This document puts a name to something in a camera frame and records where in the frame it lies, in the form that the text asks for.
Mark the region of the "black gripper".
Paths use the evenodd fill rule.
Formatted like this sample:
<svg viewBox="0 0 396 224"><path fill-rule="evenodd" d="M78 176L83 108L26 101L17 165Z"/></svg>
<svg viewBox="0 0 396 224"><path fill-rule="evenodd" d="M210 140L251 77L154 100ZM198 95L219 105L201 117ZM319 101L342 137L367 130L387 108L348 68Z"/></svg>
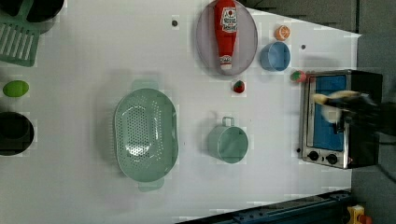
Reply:
<svg viewBox="0 0 396 224"><path fill-rule="evenodd" d="M396 133L396 108L393 102L377 104L369 95L345 98L341 103L344 121L371 133Z"/></svg>

